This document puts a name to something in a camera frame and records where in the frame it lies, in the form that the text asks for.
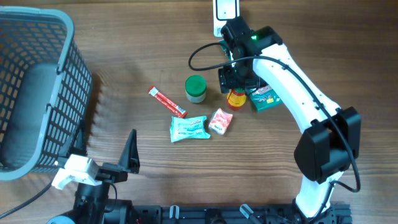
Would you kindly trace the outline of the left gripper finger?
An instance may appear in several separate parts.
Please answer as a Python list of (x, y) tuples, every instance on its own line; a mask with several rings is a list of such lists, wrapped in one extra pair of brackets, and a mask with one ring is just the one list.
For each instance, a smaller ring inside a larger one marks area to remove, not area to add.
[(69, 158), (72, 154), (87, 156), (85, 128), (85, 121), (81, 119), (59, 150), (58, 158)]
[(133, 129), (119, 158), (118, 167), (124, 172), (138, 174), (140, 166), (137, 150), (137, 131)]

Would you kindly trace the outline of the red sauce bottle green cap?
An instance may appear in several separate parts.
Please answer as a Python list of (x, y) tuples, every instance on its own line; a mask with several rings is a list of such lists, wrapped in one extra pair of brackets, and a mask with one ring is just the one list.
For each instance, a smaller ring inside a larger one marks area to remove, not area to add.
[(228, 107), (234, 111), (240, 110), (244, 106), (246, 98), (247, 96), (242, 88), (231, 89), (226, 98)]

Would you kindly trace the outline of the dark green box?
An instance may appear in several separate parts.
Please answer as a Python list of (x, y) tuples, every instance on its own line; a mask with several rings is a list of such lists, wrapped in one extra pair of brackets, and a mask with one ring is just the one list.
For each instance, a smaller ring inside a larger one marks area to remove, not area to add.
[(282, 104), (280, 97), (269, 85), (258, 89), (252, 88), (248, 93), (251, 93), (248, 97), (258, 113)]

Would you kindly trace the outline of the clear jar green lid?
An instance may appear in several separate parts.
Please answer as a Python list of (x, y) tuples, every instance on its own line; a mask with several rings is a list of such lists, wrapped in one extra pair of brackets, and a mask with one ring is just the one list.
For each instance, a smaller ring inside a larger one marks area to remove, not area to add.
[(192, 103), (201, 103), (206, 97), (206, 80), (200, 75), (192, 75), (186, 79), (185, 92)]

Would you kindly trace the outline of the red white snack packet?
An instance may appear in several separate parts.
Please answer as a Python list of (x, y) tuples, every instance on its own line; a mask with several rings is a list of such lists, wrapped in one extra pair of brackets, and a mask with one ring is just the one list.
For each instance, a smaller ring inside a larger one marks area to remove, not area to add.
[(217, 134), (224, 135), (231, 123), (233, 115), (218, 108), (210, 119), (208, 128)]

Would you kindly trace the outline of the teal tissue packet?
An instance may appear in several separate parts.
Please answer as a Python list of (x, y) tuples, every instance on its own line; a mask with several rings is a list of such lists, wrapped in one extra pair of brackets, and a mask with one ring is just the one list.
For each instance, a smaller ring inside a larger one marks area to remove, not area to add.
[(209, 139), (210, 134), (205, 131), (206, 119), (206, 116), (197, 116), (194, 118), (173, 117), (170, 125), (170, 141)]

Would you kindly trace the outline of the red stick packet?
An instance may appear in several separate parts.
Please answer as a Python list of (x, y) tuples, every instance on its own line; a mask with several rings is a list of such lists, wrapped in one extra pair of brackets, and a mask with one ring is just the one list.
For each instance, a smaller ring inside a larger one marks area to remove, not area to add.
[(149, 94), (153, 96), (159, 103), (171, 111), (176, 117), (184, 118), (187, 115), (187, 111), (181, 108), (178, 104), (164, 95), (155, 86), (149, 88)]

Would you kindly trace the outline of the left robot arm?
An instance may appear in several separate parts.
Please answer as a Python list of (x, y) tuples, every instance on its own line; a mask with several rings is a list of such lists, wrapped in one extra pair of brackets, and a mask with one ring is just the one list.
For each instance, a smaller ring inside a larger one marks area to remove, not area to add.
[(85, 122), (67, 138), (58, 152), (55, 165), (59, 167), (52, 186), (62, 190), (70, 182), (78, 184), (73, 208), (51, 218), (51, 224), (61, 223), (141, 223), (142, 218), (130, 200), (109, 198), (115, 184), (127, 181), (129, 174), (140, 169), (137, 151), (137, 131), (133, 129), (117, 164), (99, 166), (87, 156)]

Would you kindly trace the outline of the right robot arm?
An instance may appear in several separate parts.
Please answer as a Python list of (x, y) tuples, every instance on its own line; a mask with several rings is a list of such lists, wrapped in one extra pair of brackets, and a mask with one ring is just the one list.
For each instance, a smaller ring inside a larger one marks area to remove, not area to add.
[(265, 26), (252, 30), (243, 17), (226, 21), (220, 34), (232, 61), (218, 70), (220, 89), (247, 92), (270, 85), (288, 108), (302, 136), (294, 151), (303, 174), (295, 205), (306, 222), (329, 209), (335, 185), (349, 167), (360, 190), (358, 167), (361, 117), (324, 95), (294, 62), (277, 32)]

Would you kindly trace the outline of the white barcode scanner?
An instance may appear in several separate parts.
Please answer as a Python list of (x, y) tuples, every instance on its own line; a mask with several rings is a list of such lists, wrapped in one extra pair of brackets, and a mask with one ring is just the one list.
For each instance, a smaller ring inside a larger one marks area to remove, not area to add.
[(239, 0), (213, 0), (213, 35), (222, 37), (221, 28), (227, 20), (240, 14)]

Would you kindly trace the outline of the grey plastic shopping basket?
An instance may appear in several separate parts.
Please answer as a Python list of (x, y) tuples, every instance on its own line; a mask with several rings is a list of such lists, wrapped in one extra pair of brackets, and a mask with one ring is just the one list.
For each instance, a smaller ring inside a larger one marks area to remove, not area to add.
[(1, 180), (54, 172), (85, 119), (93, 77), (56, 9), (1, 8)]

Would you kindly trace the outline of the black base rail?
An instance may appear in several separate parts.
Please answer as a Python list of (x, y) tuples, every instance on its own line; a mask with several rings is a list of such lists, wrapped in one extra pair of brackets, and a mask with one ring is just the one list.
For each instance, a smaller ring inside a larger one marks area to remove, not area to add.
[(239, 207), (136, 206), (136, 223), (308, 223), (292, 204)]

